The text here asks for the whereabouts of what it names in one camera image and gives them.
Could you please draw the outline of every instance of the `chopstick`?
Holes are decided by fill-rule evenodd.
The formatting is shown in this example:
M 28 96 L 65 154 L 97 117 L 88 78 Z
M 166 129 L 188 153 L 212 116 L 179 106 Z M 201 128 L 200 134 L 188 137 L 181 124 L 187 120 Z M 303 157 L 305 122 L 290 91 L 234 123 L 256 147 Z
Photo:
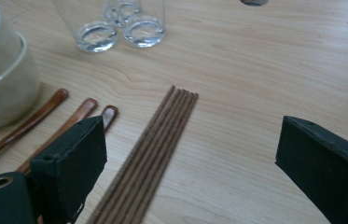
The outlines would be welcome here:
M 61 128 L 51 136 L 51 138 L 45 142 L 40 148 L 38 148 L 34 154 L 32 154 L 18 169 L 18 172 L 21 172 L 23 174 L 27 174 L 30 172 L 30 161 L 43 149 L 45 149 L 48 145 L 50 145 L 55 139 L 57 139 L 61 134 L 66 132 L 70 127 L 72 127 L 75 123 L 78 121 L 83 120 L 86 118 L 98 105 L 98 103 L 92 99 L 87 98 L 81 106 L 77 109 L 77 111 L 61 126 Z
M 66 89 L 57 90 L 54 95 L 21 126 L 0 140 L 0 151 L 7 145 L 19 140 L 30 132 L 37 124 L 47 117 L 58 105 L 60 105 L 69 96 Z
M 170 88 L 89 224 L 142 221 L 197 99 L 197 93 Z

